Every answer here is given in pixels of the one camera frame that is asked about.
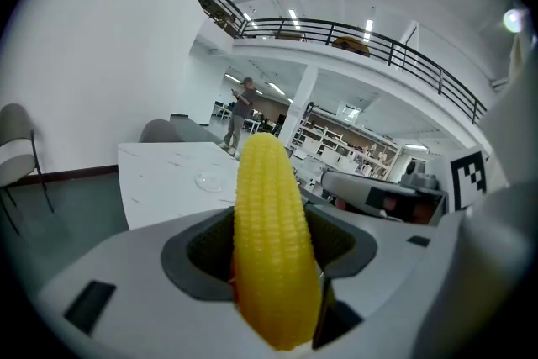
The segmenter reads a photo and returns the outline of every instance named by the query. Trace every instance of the man standing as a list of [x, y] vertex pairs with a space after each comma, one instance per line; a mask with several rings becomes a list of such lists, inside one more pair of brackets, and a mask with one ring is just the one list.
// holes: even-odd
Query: man standing
[[245, 91], [242, 94], [232, 90], [232, 94], [237, 98], [237, 102], [232, 109], [232, 117], [229, 120], [228, 133], [224, 137], [224, 142], [219, 145], [228, 151], [228, 154], [235, 156], [237, 145], [241, 139], [241, 128], [245, 119], [248, 118], [252, 109], [252, 102], [256, 97], [256, 90], [252, 84], [252, 78], [247, 77], [241, 83], [245, 87]]

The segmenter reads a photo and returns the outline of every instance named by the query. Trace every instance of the white pillar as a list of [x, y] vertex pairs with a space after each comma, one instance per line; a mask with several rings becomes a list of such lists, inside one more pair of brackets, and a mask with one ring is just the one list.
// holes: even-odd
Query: white pillar
[[310, 102], [310, 95], [314, 90], [316, 79], [318, 78], [318, 68], [316, 66], [308, 65], [303, 73], [303, 78], [299, 83], [299, 87], [295, 92], [293, 103], [287, 110], [286, 121], [280, 130], [278, 139], [288, 147], [293, 140], [293, 136], [297, 131], [299, 122], [303, 118], [304, 110]]

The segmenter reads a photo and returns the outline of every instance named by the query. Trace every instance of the white chair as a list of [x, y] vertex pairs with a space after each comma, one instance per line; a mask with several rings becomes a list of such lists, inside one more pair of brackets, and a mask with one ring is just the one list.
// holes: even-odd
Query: white chair
[[[16, 103], [6, 105], [0, 110], [0, 189], [3, 189], [9, 199], [16, 207], [17, 204], [8, 191], [8, 186], [26, 177], [37, 169], [41, 187], [45, 194], [50, 211], [54, 213], [47, 186], [41, 174], [40, 163], [35, 152], [34, 126], [30, 121], [26, 110]], [[0, 204], [9, 219], [9, 223], [18, 235], [17, 226], [11, 219], [8, 209], [2, 201], [0, 194]]]

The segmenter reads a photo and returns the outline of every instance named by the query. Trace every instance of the yellow corn cob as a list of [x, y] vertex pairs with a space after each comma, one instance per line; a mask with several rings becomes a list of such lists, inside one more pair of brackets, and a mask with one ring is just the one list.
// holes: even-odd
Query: yellow corn cob
[[275, 349], [312, 339], [321, 292], [291, 163], [280, 141], [245, 143], [235, 200], [235, 281], [240, 311]]

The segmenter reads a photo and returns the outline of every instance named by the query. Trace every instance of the black metal railing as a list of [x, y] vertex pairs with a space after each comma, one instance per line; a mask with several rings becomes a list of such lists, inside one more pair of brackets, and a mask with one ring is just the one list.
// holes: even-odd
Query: black metal railing
[[246, 19], [231, 0], [198, 0], [205, 13], [232, 38], [243, 30]]
[[486, 113], [478, 98], [437, 63], [407, 45], [360, 27], [311, 18], [257, 18], [235, 37], [296, 40], [351, 51], [419, 78], [452, 101], [474, 124]]

